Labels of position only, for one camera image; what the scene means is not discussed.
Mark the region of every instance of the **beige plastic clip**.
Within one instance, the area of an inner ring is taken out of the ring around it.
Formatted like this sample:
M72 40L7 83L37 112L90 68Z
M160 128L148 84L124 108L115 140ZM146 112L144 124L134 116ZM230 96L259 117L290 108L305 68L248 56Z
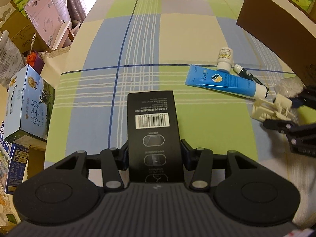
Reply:
M252 118L261 122L266 119L289 120L292 121L295 116L289 112L292 107L292 101L277 94L274 103L260 99L253 103Z

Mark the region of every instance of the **table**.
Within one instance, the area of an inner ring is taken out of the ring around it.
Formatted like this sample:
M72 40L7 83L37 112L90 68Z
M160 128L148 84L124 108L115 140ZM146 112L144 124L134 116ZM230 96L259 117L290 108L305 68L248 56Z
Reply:
M184 85L190 64L214 68L219 49L270 88L292 70L236 25L243 0L97 0L67 58L56 91L45 166L76 150L99 153L127 140L127 94L173 90L181 138L214 153L237 150L292 181L298 224L315 218L316 163L289 153L284 136L250 118L252 101ZM308 108L298 120L315 121Z

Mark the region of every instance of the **blue tube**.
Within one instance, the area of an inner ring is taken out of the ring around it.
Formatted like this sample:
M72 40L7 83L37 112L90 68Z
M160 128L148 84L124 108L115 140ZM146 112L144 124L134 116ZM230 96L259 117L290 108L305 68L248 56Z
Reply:
M229 92L253 99L264 99L267 88L248 79L228 73L191 65L185 84L222 92Z

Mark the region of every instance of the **blue line on tablecloth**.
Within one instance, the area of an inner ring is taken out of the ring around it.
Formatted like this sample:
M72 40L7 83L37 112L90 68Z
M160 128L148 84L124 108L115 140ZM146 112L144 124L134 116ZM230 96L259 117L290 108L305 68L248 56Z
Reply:
M120 54L119 54L119 59L118 59L118 65L117 65L116 76L115 76L115 82L114 82L114 90L113 90L113 99L112 99L112 106L111 106L111 114L110 114L109 136L108 136L108 142L107 142L108 148L111 147L111 146L110 146L110 142L111 142L112 118L113 118L113 110L114 110L114 100L115 100L116 86L117 86L118 77L119 77L119 75L118 75L118 74L119 74L119 68L120 68L120 63L121 63L121 58L122 58L124 43L125 43L125 40L126 40L126 37L127 37L128 29L129 29L129 27L130 27L130 25L131 25L131 21L132 21L132 18L133 18L135 9L136 9L137 2L138 2L138 0L136 0L136 2L135 2L135 6L134 6L134 9L133 9L132 15L131 15L131 17L130 17L130 21L128 22L128 25L127 25L127 28L126 28L126 32L125 32L125 36L124 36L123 43L122 43L122 47L121 47L121 52L120 52Z
M201 67L216 67L216 65L202 65L202 64L195 64L197 66ZM135 64L135 65L121 65L120 68L124 67L137 67L137 66L190 66L190 64L171 64L171 63L159 63L159 64ZM98 69L114 69L118 66L109 66L109 67L100 67L100 68L92 68L92 69L81 69L81 70L75 70L75 71L68 71L65 73L62 73L62 75L70 74L70 73L77 73L77 72L84 72L84 71L90 71L90 70L98 70ZM264 72L276 72L276 73L285 73L285 74L293 74L293 72L285 72L285 71L277 71L277 70L268 70L268 69L252 69L252 68L244 68L246 70L254 70L254 71L264 71Z

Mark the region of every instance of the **white bottle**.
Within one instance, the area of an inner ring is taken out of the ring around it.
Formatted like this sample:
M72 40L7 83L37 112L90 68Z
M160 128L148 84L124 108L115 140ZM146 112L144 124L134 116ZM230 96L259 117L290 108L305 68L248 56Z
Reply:
M219 50L217 59L217 70L230 74L233 64L233 50L228 47L222 47Z

